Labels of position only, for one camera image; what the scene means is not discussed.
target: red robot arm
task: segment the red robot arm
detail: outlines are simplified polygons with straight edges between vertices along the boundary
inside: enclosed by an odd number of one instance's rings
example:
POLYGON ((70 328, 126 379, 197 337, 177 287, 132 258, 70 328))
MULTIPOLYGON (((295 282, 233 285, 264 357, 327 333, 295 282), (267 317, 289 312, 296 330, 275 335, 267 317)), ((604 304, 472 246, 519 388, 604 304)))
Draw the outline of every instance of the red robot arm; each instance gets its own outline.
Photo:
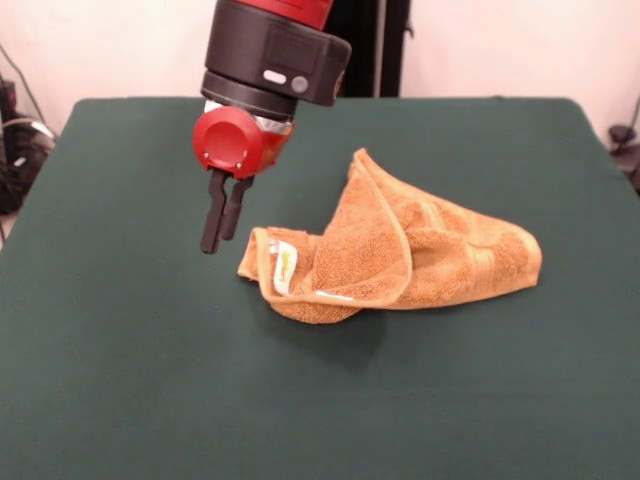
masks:
POLYGON ((351 46, 322 30, 333 0, 218 0, 196 123, 196 157, 212 171, 201 249, 235 234, 244 193, 275 165, 295 130, 299 100, 331 106, 351 46), (236 183, 230 198, 225 182, 236 183))

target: white label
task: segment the white label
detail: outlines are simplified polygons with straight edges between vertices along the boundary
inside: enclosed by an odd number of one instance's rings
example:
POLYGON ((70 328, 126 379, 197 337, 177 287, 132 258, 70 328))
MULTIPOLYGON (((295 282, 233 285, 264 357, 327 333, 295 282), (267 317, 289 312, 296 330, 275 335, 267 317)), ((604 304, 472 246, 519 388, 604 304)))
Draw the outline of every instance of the white label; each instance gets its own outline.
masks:
POLYGON ((323 292, 322 290, 316 291, 316 295, 319 297, 335 298, 337 300, 346 300, 347 302, 353 302, 352 297, 345 297, 344 295, 334 295, 333 293, 323 292))
POLYGON ((286 242, 278 242, 278 259, 276 260, 276 270, 273 275, 273 286, 276 292, 282 296, 288 297, 291 295, 289 289, 297 263, 298 250, 286 242))
POLYGON ((273 70, 265 70, 262 76, 268 82, 277 83, 278 85, 284 85, 285 83, 287 83, 286 75, 274 72, 273 70))

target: silver metal part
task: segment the silver metal part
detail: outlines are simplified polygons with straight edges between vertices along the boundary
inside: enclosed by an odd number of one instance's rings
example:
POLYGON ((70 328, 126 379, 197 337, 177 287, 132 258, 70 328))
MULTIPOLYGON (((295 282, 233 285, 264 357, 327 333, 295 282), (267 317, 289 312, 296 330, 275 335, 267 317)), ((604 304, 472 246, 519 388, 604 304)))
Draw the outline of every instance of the silver metal part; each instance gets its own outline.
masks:
MULTIPOLYGON (((217 108, 224 107, 221 103, 207 100, 204 104, 204 112, 209 113, 217 108)), ((258 128, 263 132, 275 133, 278 135, 288 135, 293 129, 293 122, 278 122, 277 120, 271 120, 270 118, 260 117, 249 113, 256 121, 258 128)))

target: white wall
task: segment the white wall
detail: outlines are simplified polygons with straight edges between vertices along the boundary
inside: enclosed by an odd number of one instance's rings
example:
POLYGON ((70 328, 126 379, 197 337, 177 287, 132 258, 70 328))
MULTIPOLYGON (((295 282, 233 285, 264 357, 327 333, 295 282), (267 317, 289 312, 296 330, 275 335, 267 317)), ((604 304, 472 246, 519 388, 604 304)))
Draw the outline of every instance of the white wall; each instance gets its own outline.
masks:
MULTIPOLYGON (((214 4, 4 0, 0 41, 60 130, 81 98, 198 95, 214 4)), ((640 93, 639 0, 413 0, 412 18, 406 96, 567 96, 605 139, 640 93)))
MULTIPOLYGON (((197 96, 214 7, 215 0, 0 0, 0 41, 59 131, 82 98, 197 96)), ((0 71, 13 75, 2 58, 0 71)))
POLYGON ((564 96, 596 133, 640 94, 639 0, 413 0, 405 96, 564 96))

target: orange towel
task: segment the orange towel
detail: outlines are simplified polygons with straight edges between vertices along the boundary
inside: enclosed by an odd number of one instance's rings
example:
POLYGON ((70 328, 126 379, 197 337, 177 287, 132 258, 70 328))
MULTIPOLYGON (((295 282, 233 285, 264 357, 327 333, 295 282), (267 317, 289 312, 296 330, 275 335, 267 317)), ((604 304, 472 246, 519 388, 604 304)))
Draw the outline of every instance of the orange towel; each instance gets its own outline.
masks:
POLYGON ((397 180, 362 149, 331 224, 316 236, 255 228, 238 274, 285 317, 337 323, 362 309, 409 310, 533 287, 535 238, 397 180))

